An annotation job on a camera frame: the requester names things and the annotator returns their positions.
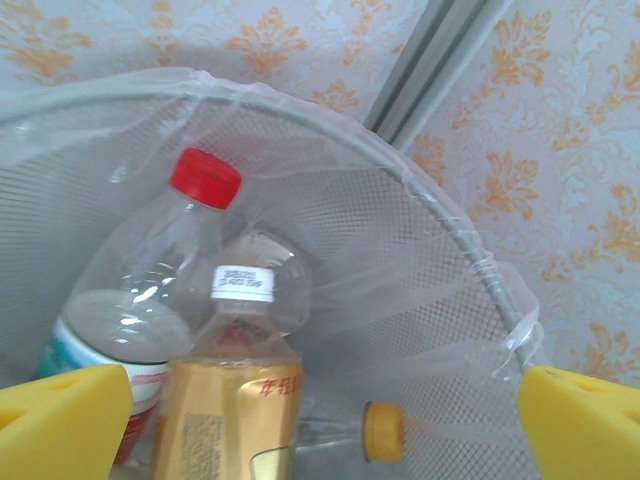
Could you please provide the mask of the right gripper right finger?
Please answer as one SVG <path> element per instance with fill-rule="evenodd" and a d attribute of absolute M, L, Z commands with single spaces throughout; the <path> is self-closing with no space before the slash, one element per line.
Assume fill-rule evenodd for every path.
<path fill-rule="evenodd" d="M 639 390 L 548 367 L 526 370 L 517 410 L 544 479 L 637 479 Z"/>

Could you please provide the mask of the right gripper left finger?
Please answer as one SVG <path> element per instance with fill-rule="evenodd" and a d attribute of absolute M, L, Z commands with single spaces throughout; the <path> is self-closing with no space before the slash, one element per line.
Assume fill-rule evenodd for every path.
<path fill-rule="evenodd" d="M 1 390 L 3 479 L 106 479 L 132 411 L 123 367 L 92 366 Z"/>

